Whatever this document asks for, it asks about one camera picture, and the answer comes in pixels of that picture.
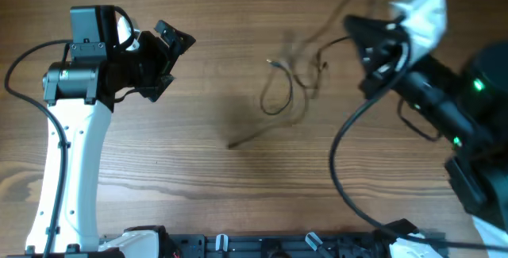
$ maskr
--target thin cable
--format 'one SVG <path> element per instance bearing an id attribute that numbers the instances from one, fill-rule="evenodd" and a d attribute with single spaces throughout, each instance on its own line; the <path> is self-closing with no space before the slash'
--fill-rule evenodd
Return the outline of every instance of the thin cable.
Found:
<path id="1" fill-rule="evenodd" d="M 36 101 L 33 98 L 30 98 L 24 94 L 21 94 L 9 86 L 9 80 L 10 76 L 13 73 L 14 68 L 29 54 L 32 52 L 35 52 L 36 50 L 44 47 L 48 47 L 53 44 L 70 44 L 72 43 L 72 40 L 52 40 L 47 43 L 39 44 L 34 48 L 31 48 L 30 50 L 24 52 L 21 56 L 19 56 L 9 67 L 6 73 L 6 78 L 4 80 L 4 87 L 11 95 L 25 100 L 26 102 L 32 104 L 33 106 L 37 107 L 38 110 L 40 110 L 46 117 L 51 121 L 51 123 L 55 126 L 56 132 L 58 133 L 58 138 L 60 139 L 59 142 L 59 148 L 60 148 L 60 173 L 58 176 L 58 184 L 56 187 L 56 195 L 55 195 L 55 203 L 53 205 L 53 211 L 51 216 L 51 222 L 49 224 L 49 234 L 48 234 L 48 240 L 46 241 L 46 246 L 44 248 L 44 255 L 43 258 L 47 258 L 49 253 L 51 252 L 51 248 L 53 245 L 53 240 L 56 235 L 56 227 L 58 224 L 58 217 L 60 215 L 60 207 L 62 204 L 62 196 L 64 192 L 64 184 L 65 184 L 65 175 L 67 171 L 67 148 L 68 148 L 68 142 L 67 137 L 65 136 L 65 131 L 58 119 L 49 111 L 46 107 L 44 107 L 42 104 L 40 104 L 38 101 Z"/>
<path id="2" fill-rule="evenodd" d="M 267 84 L 265 84 L 265 86 L 263 88 L 263 91 L 261 91 L 261 96 L 260 96 L 260 108 L 261 108 L 261 111 L 263 111 L 263 113 L 266 114 L 266 115 L 274 116 L 274 115 L 278 115 L 281 112 L 283 112 L 291 104 L 291 102 L 293 101 L 293 79 L 292 79 L 291 73 L 281 63 L 275 62 L 275 61 L 271 61 L 271 60 L 267 60 L 267 62 L 273 68 L 277 68 L 279 70 L 284 71 L 284 74 L 286 75 L 287 82 L 288 82 L 288 85 L 289 85 L 289 90 L 287 92 L 286 103 L 282 107 L 278 108 L 276 111 L 268 111 L 266 109 L 266 107 L 264 106 L 264 98 L 266 97 L 268 89 L 270 88 L 271 83 L 273 82 L 273 73 L 271 74 L 270 79 L 267 81 Z"/>
<path id="3" fill-rule="evenodd" d="M 127 91 L 127 92 L 125 92 L 125 94 L 124 94 L 122 97 L 120 97 L 120 98 L 115 98 L 115 99 L 114 99 L 114 102 L 115 102 L 115 103 L 122 102 L 122 101 L 124 101 L 124 99 L 125 99 L 125 97 L 126 97 L 127 95 L 129 95 L 129 94 L 133 94 L 133 93 L 135 93 L 135 92 L 139 92 L 139 90 L 137 90 L 136 88 L 133 88 L 133 89 L 131 89 L 131 90 L 129 90 L 129 91 Z"/>
<path id="4" fill-rule="evenodd" d="M 121 16 L 123 16 L 126 19 L 127 23 L 129 23 L 129 27 L 130 27 L 129 38 L 127 38 L 127 40 L 125 40 L 123 43 L 119 44 L 116 47 L 118 52 L 123 52 L 128 47 L 130 47 L 130 45 L 133 44 L 133 42 L 134 42 L 134 39 L 135 39 L 135 36 L 134 36 L 134 25 L 133 25 L 132 21 L 130 21 L 129 15 L 127 15 L 127 13 L 122 8 L 120 8 L 118 6 L 115 6 L 114 10 L 117 11 Z"/>
<path id="5" fill-rule="evenodd" d="M 289 63 L 289 66 L 291 68 L 291 71 L 293 72 L 293 77 L 294 77 L 294 81 L 300 86 L 300 87 L 304 87 L 306 89 L 312 89 L 313 88 L 313 84 L 309 84 L 309 85 L 306 85 L 305 83 L 303 83 L 303 81 L 301 80 L 300 76 L 297 74 L 296 72 L 296 63 L 298 62 L 298 58 L 303 54 L 303 51 L 305 51 L 306 47 L 316 41 L 316 39 L 318 39 L 319 37 L 321 37 L 324 33 L 326 33 L 332 23 L 335 22 L 335 20 L 337 19 L 337 17 L 342 14 L 344 8 L 351 2 L 352 0 L 342 0 L 339 5 L 337 5 L 337 7 L 333 10 L 332 14 L 330 15 L 330 17 L 328 18 L 328 20 L 325 22 L 325 24 L 317 31 L 315 32 L 312 36 L 306 38 L 301 44 L 300 46 L 297 48 L 296 52 L 293 53 L 292 56 L 290 56 L 290 58 L 288 59 L 288 63 Z M 369 11 L 367 12 L 367 14 L 365 15 L 365 17 L 373 17 L 374 16 L 374 13 L 375 13 L 375 8 L 376 8 L 376 0 L 368 0 L 368 7 L 369 7 Z"/>
<path id="6" fill-rule="evenodd" d="M 406 126 L 409 127 L 409 129 L 413 130 L 416 134 L 418 134 L 420 137 L 424 138 L 425 140 L 431 141 L 431 142 L 439 141 L 439 139 L 442 136 L 441 132 L 437 132 L 437 135 L 435 137 L 431 137 L 431 136 L 425 134 L 423 131 L 421 131 L 417 126 L 415 126 L 413 123 L 411 123 L 411 121 L 407 120 L 402 115 L 402 106 L 404 105 L 404 102 L 405 102 L 404 98 L 400 98 L 400 100 L 398 101 L 398 104 L 397 104 L 398 118 L 400 118 L 400 120 L 402 120 L 402 122 L 404 122 L 404 124 L 406 124 Z"/>
<path id="7" fill-rule="evenodd" d="M 424 239 L 419 237 L 412 237 L 406 234 L 402 233 L 396 233 L 395 231 L 387 228 L 384 224 L 382 224 L 379 221 L 376 221 L 374 218 L 371 218 L 366 213 L 364 213 L 356 204 L 354 201 L 348 196 L 348 194 L 345 193 L 344 188 L 337 176 L 336 168 L 335 168 L 335 155 L 337 154 L 337 149 L 339 146 L 339 143 L 341 142 L 344 135 L 348 132 L 349 128 L 352 126 L 353 123 L 363 114 L 365 111 L 367 111 L 369 108 L 371 108 L 374 104 L 376 104 L 392 87 L 394 87 L 398 81 L 406 74 L 407 70 L 409 69 L 409 62 L 410 62 L 410 56 L 411 51 L 410 48 L 408 48 L 407 56 L 405 59 L 400 59 L 399 63 L 403 61 L 403 66 L 401 70 L 394 76 L 394 78 L 384 87 L 382 87 L 374 96 L 365 101 L 358 109 L 353 113 L 348 120 L 342 125 L 342 127 L 339 129 L 339 132 L 333 139 L 332 146 L 330 148 L 329 153 L 329 171 L 330 176 L 332 178 L 333 184 L 335 185 L 335 188 L 341 194 L 342 199 L 346 203 L 346 205 L 351 208 L 355 212 L 356 215 L 358 215 L 360 218 L 364 219 L 366 222 L 371 224 L 372 226 L 376 227 L 377 229 L 383 231 L 384 233 L 397 238 L 402 238 L 407 241 L 422 243 L 422 244 L 428 244 L 428 245 L 434 245 L 438 248 L 469 248 L 469 249 L 482 249 L 482 250 L 495 250 L 500 252 L 508 252 L 508 248 L 496 246 L 496 245 L 480 245 L 480 244 L 474 244 L 474 243 L 465 243 L 465 242 L 449 242 L 449 241 L 443 241 L 443 240 L 436 240 L 436 239 Z"/>
<path id="8" fill-rule="evenodd" d="M 71 47 L 71 43 L 66 43 L 65 47 L 63 47 L 63 56 L 62 56 L 62 64 L 65 64 L 65 61 L 67 60 L 67 54 L 69 53 L 69 49 Z"/>
<path id="9" fill-rule="evenodd" d="M 299 47 L 296 49 L 296 52 L 290 53 L 289 55 L 287 55 L 287 60 L 284 60 L 284 62 L 287 63 L 287 70 L 291 73 L 292 79 L 297 83 L 298 87 L 302 88 L 303 97 L 304 97 L 304 104 L 303 104 L 304 107 L 302 109 L 302 112 L 298 114 L 296 119 L 291 120 L 291 122 L 289 122 L 292 125 L 299 123 L 300 121 L 303 120 L 303 118 L 305 118 L 306 111 L 309 109 L 309 100 L 312 99 L 312 98 L 316 98 L 318 96 L 319 90 L 321 89 L 322 72 L 324 70 L 327 70 L 328 66 L 329 66 L 327 62 L 324 62 L 323 64 L 321 64 L 321 55 L 322 55 L 322 53 L 325 50 L 327 50 L 328 48 L 332 47 L 333 45 L 335 45 L 337 43 L 340 43 L 343 40 L 349 39 L 349 37 L 341 37 L 341 38 L 338 38 L 336 40 L 332 40 L 329 43 L 324 44 L 323 46 L 321 46 L 318 49 L 318 51 L 314 54 L 314 56 L 311 58 L 311 60 L 309 62 L 309 67 L 312 67 L 313 66 L 312 61 L 314 60 L 314 62 L 315 62 L 314 68 L 316 70 L 315 80 L 310 85 L 304 84 L 302 82 L 302 80 L 300 79 L 300 77 L 296 74 L 295 65 L 298 62 L 298 58 L 301 56 L 301 54 L 306 49 L 308 44 L 314 42 L 316 39 L 318 39 L 320 36 L 322 36 L 324 33 L 326 33 L 330 29 L 331 24 L 343 12 L 343 9 L 349 4 L 350 1 L 351 0 L 342 0 L 337 5 L 337 7 L 333 10 L 332 14 L 329 16 L 329 18 L 325 22 L 325 24 L 317 32 L 315 32 L 311 37 L 306 38 L 299 45 Z M 376 0 L 368 0 L 368 6 L 369 6 L 369 9 L 368 9 L 368 12 L 366 14 L 366 17 L 373 17 L 373 15 L 375 13 L 375 8 L 376 8 Z M 275 72 L 273 71 L 270 74 L 270 76 L 268 77 L 268 81 L 267 81 L 267 83 L 265 84 L 265 86 L 263 88 L 263 91 L 262 91 L 262 94 L 261 94 L 261 99 L 260 99 L 260 108 L 267 115 L 270 115 L 270 114 L 265 112 L 266 108 L 264 108 L 264 95 L 267 93 L 267 90 L 269 89 L 269 87 L 271 85 L 271 82 L 273 80 L 273 76 L 274 75 L 275 75 Z M 307 94 L 307 90 L 312 90 L 312 95 L 311 96 L 309 96 Z M 284 106 L 280 107 L 275 112 L 272 111 L 272 113 L 275 113 L 275 114 L 282 113 L 293 101 L 294 101 L 294 95 L 293 95 L 292 100 L 290 99 L 290 97 L 288 97 L 288 100 L 286 101 Z M 293 110 L 294 110 L 294 107 L 291 108 L 291 111 L 290 111 L 289 114 L 283 115 L 282 120 L 280 120 L 281 118 L 276 118 L 274 121 L 268 122 L 267 124 L 264 125 L 264 127 L 260 128 L 260 129 L 257 129 L 257 130 L 255 130 L 252 133 L 249 133 L 247 136 L 243 136 L 239 140 L 234 140 L 234 141 L 230 142 L 228 144 L 228 148 L 235 148 L 235 147 L 239 146 L 240 144 L 249 142 L 250 140 L 260 136 L 261 134 L 266 133 L 270 129 L 273 129 L 273 128 L 276 128 L 276 127 L 280 126 L 281 124 L 283 124 L 285 122 L 284 120 L 292 119 L 293 115 L 298 112 L 298 111 L 294 112 Z"/>

